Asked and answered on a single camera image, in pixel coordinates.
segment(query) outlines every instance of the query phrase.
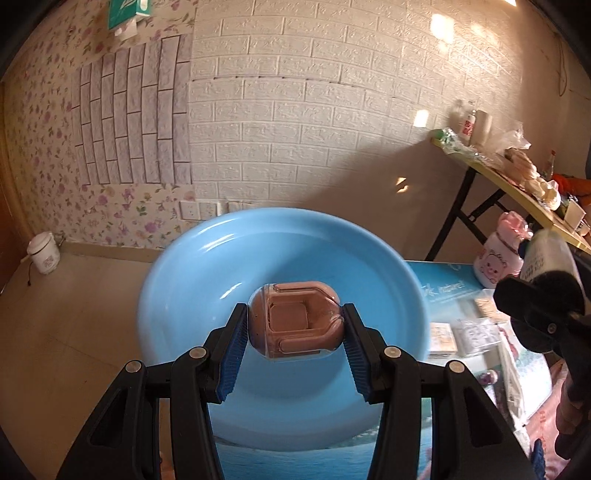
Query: pink bottle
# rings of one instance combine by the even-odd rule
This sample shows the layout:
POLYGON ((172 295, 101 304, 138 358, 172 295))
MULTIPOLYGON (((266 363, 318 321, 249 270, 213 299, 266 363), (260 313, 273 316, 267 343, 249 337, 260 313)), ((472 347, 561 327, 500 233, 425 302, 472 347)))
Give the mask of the pink bottle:
POLYGON ((494 232, 474 260, 474 274, 485 288, 495 288, 507 275, 519 275, 523 259, 517 249, 523 240, 533 233, 525 220, 515 212, 505 212, 499 217, 494 232))

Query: blue tray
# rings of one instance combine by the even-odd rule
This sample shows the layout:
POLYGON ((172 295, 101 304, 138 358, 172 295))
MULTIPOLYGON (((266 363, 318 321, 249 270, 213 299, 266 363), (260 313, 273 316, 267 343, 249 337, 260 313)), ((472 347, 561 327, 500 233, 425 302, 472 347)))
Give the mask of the blue tray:
MULTIPOLYGON (((224 215, 182 235, 152 267, 139 300, 148 365, 172 361, 225 325, 235 304, 266 283, 319 280, 364 323, 418 360, 428 319, 416 276, 375 235, 300 209, 224 215)), ((211 405, 214 434, 266 450, 322 449, 377 424, 381 406, 355 390, 342 346, 324 358, 271 362, 247 347, 234 392, 211 405)))

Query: metal screw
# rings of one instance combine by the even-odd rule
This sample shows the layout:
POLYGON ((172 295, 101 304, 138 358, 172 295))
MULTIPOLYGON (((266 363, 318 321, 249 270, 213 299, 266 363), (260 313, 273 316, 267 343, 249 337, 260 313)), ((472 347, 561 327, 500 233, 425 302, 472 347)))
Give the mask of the metal screw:
POLYGON ((400 358, 402 352, 400 351, 400 348, 395 346, 387 346, 384 349, 384 354, 390 358, 400 358))
POLYGON ((453 361, 449 364, 449 370, 457 374, 463 373, 465 369, 466 367, 464 367, 464 364, 462 362, 453 361))
POLYGON ((207 355, 207 350, 202 346, 196 346, 195 348, 191 348, 189 350, 189 356, 191 358, 203 358, 207 355))
POLYGON ((139 371, 140 368, 142 368, 142 364, 139 363, 137 360, 132 360, 131 362, 127 362, 127 364, 125 365, 125 369, 130 374, 136 373, 137 371, 139 371))

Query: wall socket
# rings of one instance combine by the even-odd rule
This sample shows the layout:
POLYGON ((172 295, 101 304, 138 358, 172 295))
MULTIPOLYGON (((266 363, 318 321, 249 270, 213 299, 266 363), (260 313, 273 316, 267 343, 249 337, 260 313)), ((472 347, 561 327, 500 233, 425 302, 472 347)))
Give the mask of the wall socket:
POLYGON ((228 202, 179 202, 183 220, 209 220, 229 212, 228 202))
POLYGON ((179 202, 181 218, 183 220, 201 220, 199 215, 199 204, 197 202, 187 202, 181 200, 179 202))

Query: cartoon bear print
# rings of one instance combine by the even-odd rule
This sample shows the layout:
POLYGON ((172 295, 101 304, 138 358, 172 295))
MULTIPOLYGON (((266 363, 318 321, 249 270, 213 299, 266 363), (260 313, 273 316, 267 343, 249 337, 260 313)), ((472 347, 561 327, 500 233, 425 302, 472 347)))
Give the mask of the cartoon bear print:
POLYGON ((497 283, 503 277, 506 267, 507 262, 503 260, 503 256, 491 250, 480 265, 480 271, 491 283, 497 283))

